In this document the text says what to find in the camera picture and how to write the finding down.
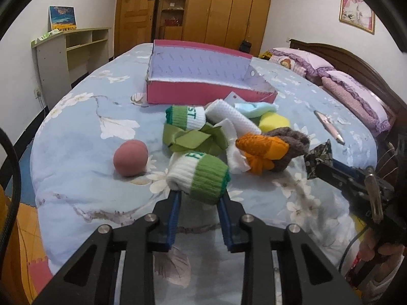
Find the wooden headboard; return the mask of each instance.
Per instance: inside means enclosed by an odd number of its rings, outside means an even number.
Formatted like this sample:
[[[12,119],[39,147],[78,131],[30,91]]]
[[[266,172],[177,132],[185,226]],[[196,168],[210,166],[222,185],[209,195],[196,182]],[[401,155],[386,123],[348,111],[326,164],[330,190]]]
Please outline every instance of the wooden headboard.
[[[304,50],[318,55],[337,70],[346,72],[376,94],[386,110],[390,124],[406,125],[407,104],[389,87],[384,79],[369,64],[348,50],[324,43],[306,43],[290,40],[290,48]]]

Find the yellow sponge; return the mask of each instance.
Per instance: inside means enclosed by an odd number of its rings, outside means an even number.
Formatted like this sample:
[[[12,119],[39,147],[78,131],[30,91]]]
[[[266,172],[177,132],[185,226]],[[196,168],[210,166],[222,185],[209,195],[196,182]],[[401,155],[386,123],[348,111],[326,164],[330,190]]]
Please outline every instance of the yellow sponge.
[[[263,133],[266,133],[279,127],[290,127],[290,121],[275,112],[266,112],[261,116],[258,127]]]

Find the pink ball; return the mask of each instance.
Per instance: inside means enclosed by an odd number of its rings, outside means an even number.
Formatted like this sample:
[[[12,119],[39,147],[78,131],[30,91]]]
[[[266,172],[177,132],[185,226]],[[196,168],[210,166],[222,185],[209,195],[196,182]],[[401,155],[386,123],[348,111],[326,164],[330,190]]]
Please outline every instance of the pink ball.
[[[113,165],[122,176],[135,176],[144,171],[149,152],[144,142],[129,140],[114,153]]]

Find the bed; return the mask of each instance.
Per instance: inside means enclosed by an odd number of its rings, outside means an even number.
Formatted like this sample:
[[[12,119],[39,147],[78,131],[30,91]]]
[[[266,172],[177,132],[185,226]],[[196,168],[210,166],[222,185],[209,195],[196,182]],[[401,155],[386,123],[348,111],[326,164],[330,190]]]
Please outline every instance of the bed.
[[[377,95],[388,115],[392,128],[390,131],[380,134],[376,139],[379,157],[376,171],[380,177],[386,176],[386,181],[395,185],[397,160],[394,157],[394,148],[397,147],[398,130],[407,125],[407,104],[390,88],[376,70],[346,49],[330,44],[307,43],[294,39],[290,40],[290,48],[304,50],[324,58],[335,69],[349,74]]]
[[[146,102],[151,51],[152,44],[138,45],[93,72],[53,108],[35,136],[31,176],[53,274],[99,225],[131,224],[169,193],[170,153],[162,145],[168,106]],[[355,167],[376,165],[375,139],[341,103],[280,65],[258,58],[251,64],[278,90],[278,113],[308,135],[311,148],[331,139],[335,159]],[[325,131],[314,110],[330,116],[345,146]],[[149,149],[146,173],[136,178],[120,177],[112,163],[115,150],[129,139]],[[232,175],[229,196],[269,224],[301,225],[338,265],[355,235],[348,204],[332,186],[308,181],[304,167],[298,157],[283,173]],[[155,257],[157,304],[240,304],[244,256],[227,252],[216,208],[185,196],[177,232],[170,253]],[[344,268],[356,252],[357,244]]]

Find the screw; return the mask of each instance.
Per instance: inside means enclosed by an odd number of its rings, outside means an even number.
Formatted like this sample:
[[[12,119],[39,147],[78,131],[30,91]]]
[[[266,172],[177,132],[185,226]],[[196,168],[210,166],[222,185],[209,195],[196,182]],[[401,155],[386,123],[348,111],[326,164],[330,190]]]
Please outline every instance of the screw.
[[[254,216],[252,216],[251,214],[245,214],[242,216],[242,220],[244,222],[253,222],[254,221]]]
[[[154,222],[157,220],[157,216],[154,213],[149,213],[144,216],[144,220],[148,222]]]
[[[98,228],[98,232],[100,234],[106,234],[110,231],[110,226],[109,225],[100,225]]]
[[[296,233],[298,233],[298,232],[301,230],[301,228],[300,228],[300,226],[298,226],[297,224],[291,224],[291,225],[288,226],[288,230],[289,230],[290,232],[296,234]]]

